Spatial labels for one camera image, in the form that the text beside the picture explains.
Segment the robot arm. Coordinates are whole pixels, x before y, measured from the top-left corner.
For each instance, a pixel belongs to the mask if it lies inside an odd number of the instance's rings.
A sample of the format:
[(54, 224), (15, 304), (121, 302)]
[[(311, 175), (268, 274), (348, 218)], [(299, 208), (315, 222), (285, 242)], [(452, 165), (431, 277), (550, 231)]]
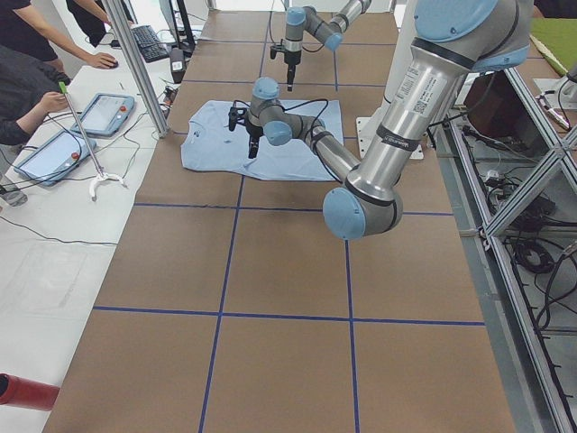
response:
[(413, 13), (416, 36), (407, 66), (362, 160), (357, 160), (321, 121), (292, 115), (278, 100), (279, 84), (259, 78), (239, 119), (255, 157), (260, 138), (274, 146), (304, 142), (339, 179), (323, 203), (325, 224), (342, 239), (385, 233), (402, 217), (394, 190), (426, 129), (446, 112), (444, 101), (471, 72), (499, 71), (521, 64), (529, 51), (530, 1), (419, 1)]
[(349, 1), (329, 22), (322, 19), (313, 6), (292, 6), (287, 10), (285, 37), (270, 48), (270, 58), (274, 60), (277, 52), (283, 54), (289, 92), (293, 90), (297, 65), (301, 62), (304, 34), (308, 33), (322, 47), (335, 52), (343, 41), (343, 34), (370, 6), (371, 0)]

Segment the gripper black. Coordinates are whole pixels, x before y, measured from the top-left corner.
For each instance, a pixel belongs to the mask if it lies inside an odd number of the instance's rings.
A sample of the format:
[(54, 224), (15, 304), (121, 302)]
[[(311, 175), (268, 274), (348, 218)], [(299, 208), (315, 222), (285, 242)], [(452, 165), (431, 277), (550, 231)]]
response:
[(247, 133), (249, 134), (249, 159), (255, 159), (259, 151), (259, 141), (264, 135), (263, 129), (260, 126), (254, 124), (247, 124), (245, 126)]
[(296, 76), (296, 66), (301, 62), (301, 51), (285, 51), (284, 62), (288, 65), (287, 70), (287, 90), (292, 91)]

